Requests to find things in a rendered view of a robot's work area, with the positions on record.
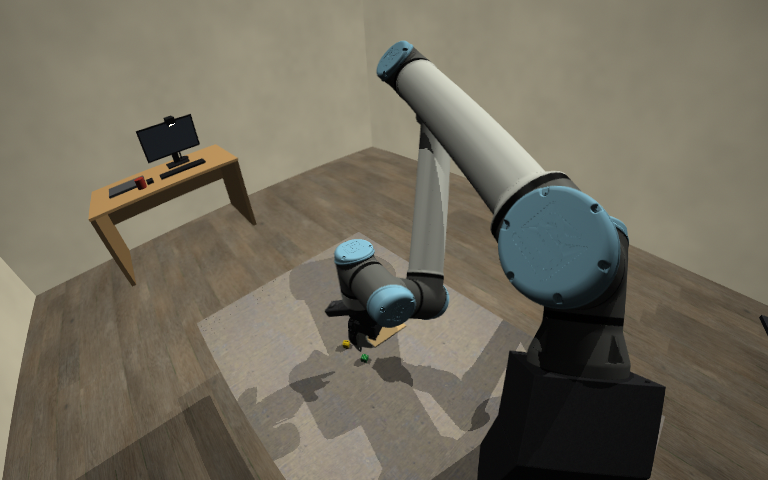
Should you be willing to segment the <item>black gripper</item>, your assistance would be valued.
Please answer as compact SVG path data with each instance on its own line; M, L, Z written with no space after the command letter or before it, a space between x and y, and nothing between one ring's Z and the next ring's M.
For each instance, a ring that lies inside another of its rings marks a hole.
M351 310L351 311L357 312L357 315L349 315L350 318L348 321L348 337L351 344L353 344L355 348L360 352L362 352L362 347L373 348L372 343L367 341L367 338L376 341L376 338L379 335L379 332L382 329L382 326L380 326L376 321L374 321L368 315L368 312L366 310L363 310L363 311ZM366 312L367 312L367 315L366 315ZM366 335L366 337L364 334Z

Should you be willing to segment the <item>tan flat mat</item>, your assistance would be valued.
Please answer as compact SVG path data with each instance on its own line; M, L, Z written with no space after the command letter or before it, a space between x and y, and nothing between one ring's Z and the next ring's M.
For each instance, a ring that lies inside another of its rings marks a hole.
M396 334L398 331L400 331L404 327L406 327L406 325L404 323L402 325L396 326L394 328L382 327L381 331L379 332L379 335L376 338L376 341L373 341L373 340L370 340L370 339L368 339L368 341L370 341L370 343L372 343L372 345L374 347L377 347L379 344L381 344L382 342L384 342L385 340L387 340L388 338L390 338L391 336Z

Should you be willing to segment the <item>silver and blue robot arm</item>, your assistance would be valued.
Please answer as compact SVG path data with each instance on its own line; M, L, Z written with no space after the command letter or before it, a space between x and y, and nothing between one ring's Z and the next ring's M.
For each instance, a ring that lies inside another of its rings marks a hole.
M506 277L521 294L544 306L526 360L578 377L628 378L625 224L565 173L545 172L412 44L392 45L376 73L421 125L409 267L406 279L395 277L375 258L370 242L343 242L334 252L342 300L330 303L327 316L357 315L351 310L366 309L380 326L393 328L446 311L443 270L451 157L494 214L490 229Z

